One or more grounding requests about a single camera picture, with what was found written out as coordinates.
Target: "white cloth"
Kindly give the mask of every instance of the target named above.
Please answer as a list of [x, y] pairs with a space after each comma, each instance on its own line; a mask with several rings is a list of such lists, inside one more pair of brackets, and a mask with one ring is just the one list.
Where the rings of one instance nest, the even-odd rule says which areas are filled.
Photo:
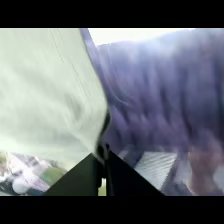
[[0, 29], [0, 150], [67, 164], [94, 152], [106, 100], [78, 28]]

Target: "sky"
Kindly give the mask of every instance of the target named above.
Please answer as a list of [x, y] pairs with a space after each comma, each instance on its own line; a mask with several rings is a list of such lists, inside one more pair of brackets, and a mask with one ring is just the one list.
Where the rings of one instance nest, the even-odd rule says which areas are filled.
[[165, 33], [194, 28], [89, 28], [95, 45], [127, 40], [144, 40], [161, 36]]

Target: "white sky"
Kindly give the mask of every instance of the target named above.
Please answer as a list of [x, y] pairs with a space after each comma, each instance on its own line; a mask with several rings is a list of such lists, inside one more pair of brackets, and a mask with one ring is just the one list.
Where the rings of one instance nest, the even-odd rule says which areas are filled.
[[178, 30], [194, 28], [89, 28], [95, 45], [124, 40], [144, 40]]

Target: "bright light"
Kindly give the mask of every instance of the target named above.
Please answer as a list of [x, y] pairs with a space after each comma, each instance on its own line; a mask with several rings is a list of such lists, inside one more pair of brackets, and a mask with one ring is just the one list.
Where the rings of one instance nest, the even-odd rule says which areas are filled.
[[166, 33], [195, 28], [89, 28], [95, 45], [125, 40], [152, 39]]

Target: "white fabric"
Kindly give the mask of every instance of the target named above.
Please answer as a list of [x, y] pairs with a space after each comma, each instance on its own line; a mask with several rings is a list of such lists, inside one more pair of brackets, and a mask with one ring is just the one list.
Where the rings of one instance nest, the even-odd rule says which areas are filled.
[[0, 150], [72, 167], [95, 150], [106, 114], [78, 28], [0, 29]]

